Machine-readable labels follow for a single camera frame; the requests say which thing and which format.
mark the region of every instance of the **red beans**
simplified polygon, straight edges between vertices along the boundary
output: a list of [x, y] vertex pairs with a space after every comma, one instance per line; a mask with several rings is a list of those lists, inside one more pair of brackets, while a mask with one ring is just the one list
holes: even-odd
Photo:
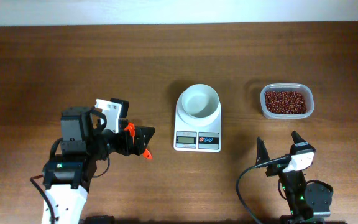
[[267, 91], [265, 102], [267, 109], [275, 114], [306, 113], [305, 98], [295, 91]]

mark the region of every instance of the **black cable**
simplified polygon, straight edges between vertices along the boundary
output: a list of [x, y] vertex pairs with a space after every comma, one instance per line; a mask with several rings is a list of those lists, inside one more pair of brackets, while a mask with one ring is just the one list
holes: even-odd
[[93, 134], [94, 135], [97, 135], [97, 134], [100, 134], [103, 129], [107, 126], [107, 118], [106, 118], [106, 115], [104, 115], [104, 113], [98, 111], [95, 109], [95, 107], [92, 107], [91, 108], [91, 111], [90, 111], [91, 114], [95, 115], [95, 116], [98, 116], [100, 119], [103, 120], [103, 124], [100, 125], [100, 126], [97, 126], [95, 129], [93, 129]]
[[39, 179], [41, 177], [43, 177], [43, 175], [31, 177], [30, 181], [31, 181], [31, 184], [34, 185], [34, 187], [38, 190], [38, 192], [40, 192], [42, 198], [44, 198], [45, 202], [48, 205], [49, 212], [50, 212], [50, 224], [55, 224], [55, 212], [53, 211], [52, 204], [50, 203], [49, 199], [45, 195], [44, 191], [41, 189], [41, 187], [35, 181], [35, 179]]
[[281, 196], [284, 200], [287, 200], [287, 198], [286, 198], [286, 197], [283, 195], [283, 193], [281, 192], [281, 182], [280, 182], [280, 179], [278, 180], [277, 188], [278, 188], [278, 192], [280, 193], [280, 196]]
[[246, 174], [248, 171], [252, 170], [252, 169], [255, 169], [255, 168], [261, 168], [261, 167], [265, 167], [265, 166], [268, 166], [270, 164], [273, 164], [273, 163], [276, 163], [276, 162], [279, 162], [280, 160], [288, 160], [286, 157], [279, 157], [277, 159], [272, 159], [270, 161], [267, 161], [267, 162], [263, 162], [261, 164], [257, 164], [257, 165], [254, 165], [246, 170], [244, 170], [239, 178], [237, 179], [237, 182], [236, 182], [236, 192], [237, 192], [237, 196], [239, 197], [239, 200], [242, 204], [242, 206], [244, 206], [244, 208], [246, 208], [246, 210], [248, 211], [249, 215], [251, 215], [251, 217], [255, 220], [256, 223], [258, 224], [263, 224], [255, 215], [254, 213], [251, 211], [251, 209], [247, 206], [247, 204], [245, 203], [244, 199], [242, 199], [241, 197], [241, 194], [240, 194], [240, 190], [239, 190], [239, 182], [241, 180], [241, 177]]
[[108, 156], [107, 157], [107, 168], [106, 168], [106, 170], [103, 173], [101, 173], [100, 175], [94, 175], [93, 178], [98, 178], [98, 177], [103, 176], [109, 170], [109, 168], [110, 168], [110, 157]]
[[54, 142], [54, 144], [53, 144], [52, 147], [50, 148], [49, 159], [55, 157], [57, 147], [59, 146], [59, 143], [60, 143], [61, 141], [63, 141], [63, 138], [57, 139], [57, 140]]

